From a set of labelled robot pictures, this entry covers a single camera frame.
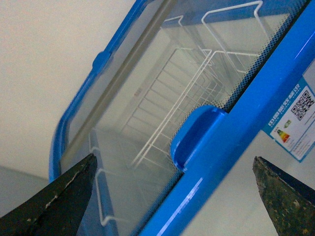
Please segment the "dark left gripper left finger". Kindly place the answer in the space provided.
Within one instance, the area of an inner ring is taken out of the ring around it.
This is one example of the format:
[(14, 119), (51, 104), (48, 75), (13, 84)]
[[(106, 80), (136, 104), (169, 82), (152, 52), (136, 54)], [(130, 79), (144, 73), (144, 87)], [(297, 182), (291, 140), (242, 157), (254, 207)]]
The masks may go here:
[(2, 236), (74, 236), (89, 204), (97, 158), (89, 154), (0, 219)]

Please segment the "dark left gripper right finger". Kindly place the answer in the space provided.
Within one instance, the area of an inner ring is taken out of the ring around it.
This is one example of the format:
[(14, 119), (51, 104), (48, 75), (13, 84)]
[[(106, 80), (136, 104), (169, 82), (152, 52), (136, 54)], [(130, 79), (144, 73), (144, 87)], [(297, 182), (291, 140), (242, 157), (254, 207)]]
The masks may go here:
[(315, 190), (261, 156), (252, 170), (260, 198), (280, 236), (315, 234)]

